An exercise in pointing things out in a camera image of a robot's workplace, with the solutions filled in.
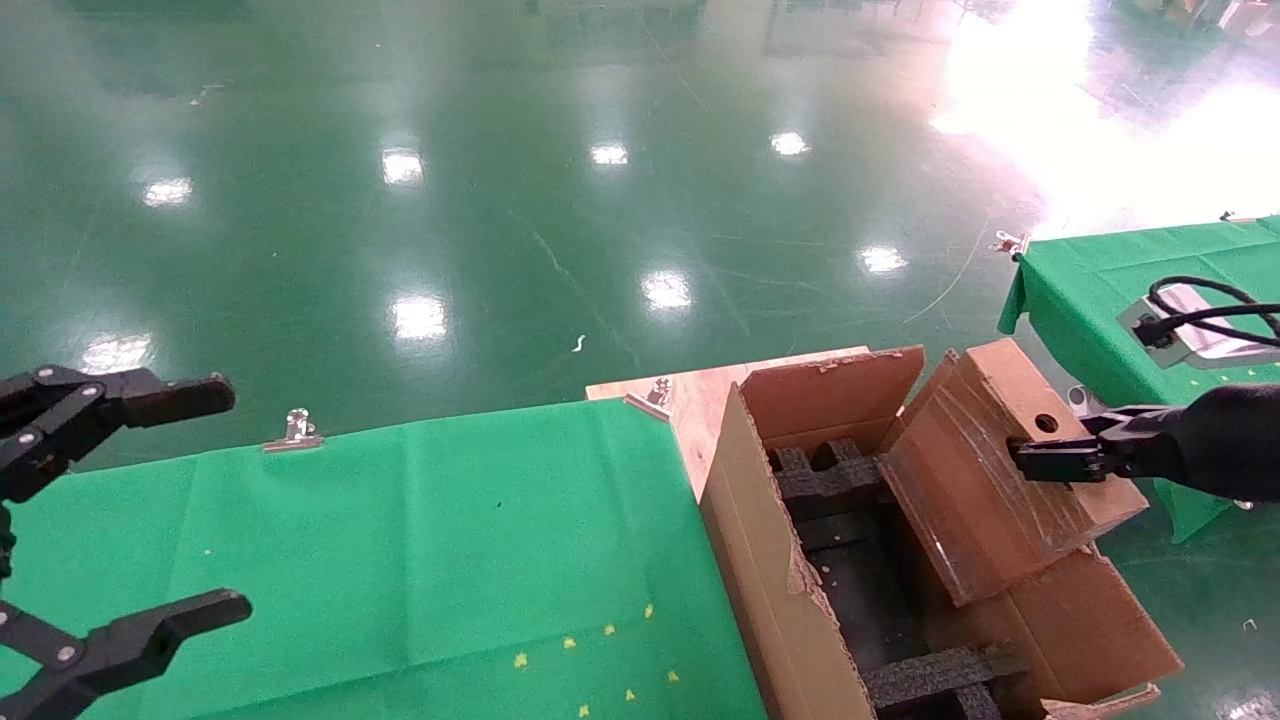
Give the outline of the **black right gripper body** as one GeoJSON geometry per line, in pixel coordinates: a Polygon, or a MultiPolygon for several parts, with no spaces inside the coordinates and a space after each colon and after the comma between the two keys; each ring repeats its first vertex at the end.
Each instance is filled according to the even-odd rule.
{"type": "Polygon", "coordinates": [[[1279,387],[1221,386],[1166,421],[1175,484],[1231,501],[1279,501],[1279,387]]]}

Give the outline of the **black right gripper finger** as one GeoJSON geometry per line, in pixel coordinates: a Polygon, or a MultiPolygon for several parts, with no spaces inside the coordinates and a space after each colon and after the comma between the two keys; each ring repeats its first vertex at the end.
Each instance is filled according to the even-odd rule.
{"type": "Polygon", "coordinates": [[[1076,438],[1007,439],[1014,466],[1030,482],[1102,483],[1110,477],[1156,478],[1179,473],[1183,460],[1166,427],[1183,407],[1130,405],[1080,418],[1085,433],[1076,438]]]}

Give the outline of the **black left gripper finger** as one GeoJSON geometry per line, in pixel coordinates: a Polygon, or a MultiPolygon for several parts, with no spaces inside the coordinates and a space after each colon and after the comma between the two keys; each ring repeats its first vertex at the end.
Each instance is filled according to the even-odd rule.
{"type": "Polygon", "coordinates": [[[247,620],[253,606],[236,591],[216,589],[116,618],[84,637],[1,603],[4,647],[40,665],[23,687],[5,694],[5,719],[77,719],[106,694],[161,676],[188,639],[247,620]]]}
{"type": "Polygon", "coordinates": [[[164,380],[138,368],[87,374],[46,365],[1,383],[1,496],[24,503],[120,429],[228,413],[236,391],[221,374],[164,380]]]}

